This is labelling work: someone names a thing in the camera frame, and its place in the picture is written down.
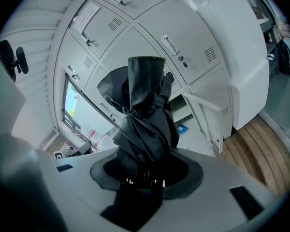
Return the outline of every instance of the white paper sheet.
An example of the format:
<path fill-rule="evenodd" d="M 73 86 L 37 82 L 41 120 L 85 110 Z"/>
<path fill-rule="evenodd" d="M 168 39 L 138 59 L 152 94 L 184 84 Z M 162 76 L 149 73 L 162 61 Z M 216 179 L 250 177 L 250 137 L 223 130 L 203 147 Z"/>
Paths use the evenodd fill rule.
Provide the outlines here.
<path fill-rule="evenodd" d="M 90 3 L 87 8 L 77 17 L 77 21 L 74 27 L 77 31 L 79 31 L 80 34 L 82 34 L 89 21 L 99 11 L 100 8 L 101 7 Z"/>

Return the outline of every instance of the blue object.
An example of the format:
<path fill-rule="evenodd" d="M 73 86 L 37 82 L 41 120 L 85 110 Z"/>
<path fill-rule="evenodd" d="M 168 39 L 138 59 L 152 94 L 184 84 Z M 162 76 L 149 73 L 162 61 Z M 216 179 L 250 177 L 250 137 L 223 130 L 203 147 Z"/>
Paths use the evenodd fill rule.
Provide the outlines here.
<path fill-rule="evenodd" d="M 184 126 L 184 125 L 179 125 L 177 127 L 177 130 L 178 130 L 179 134 L 185 134 L 189 130 L 189 128 Z"/>

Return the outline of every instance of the corrugated wall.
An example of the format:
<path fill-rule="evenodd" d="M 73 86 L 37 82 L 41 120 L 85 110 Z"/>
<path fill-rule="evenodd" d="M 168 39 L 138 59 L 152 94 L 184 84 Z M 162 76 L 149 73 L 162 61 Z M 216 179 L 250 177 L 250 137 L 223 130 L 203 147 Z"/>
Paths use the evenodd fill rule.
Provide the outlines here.
<path fill-rule="evenodd" d="M 28 62 L 28 74 L 17 74 L 16 86 L 27 101 L 13 129 L 13 135 L 39 148 L 53 132 L 47 96 L 47 65 L 58 24 L 73 0 L 24 0 L 0 33 L 14 53 L 21 46 Z"/>

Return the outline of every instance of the black bag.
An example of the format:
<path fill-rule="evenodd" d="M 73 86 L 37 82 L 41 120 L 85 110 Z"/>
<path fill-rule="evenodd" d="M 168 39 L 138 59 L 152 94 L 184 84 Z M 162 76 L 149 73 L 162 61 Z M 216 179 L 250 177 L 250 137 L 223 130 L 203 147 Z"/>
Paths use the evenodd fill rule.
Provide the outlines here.
<path fill-rule="evenodd" d="M 278 47 L 279 70 L 283 74 L 290 75 L 290 49 L 284 40 L 280 40 Z"/>

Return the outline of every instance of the wooden floor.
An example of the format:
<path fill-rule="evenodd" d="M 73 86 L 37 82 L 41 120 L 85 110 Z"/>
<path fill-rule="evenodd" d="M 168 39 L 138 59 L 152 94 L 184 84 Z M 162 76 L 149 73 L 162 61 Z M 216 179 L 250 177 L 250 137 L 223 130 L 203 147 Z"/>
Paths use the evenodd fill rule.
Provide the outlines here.
<path fill-rule="evenodd" d="M 259 116 L 226 139 L 217 157 L 260 180 L 277 197 L 290 190 L 290 155 Z"/>

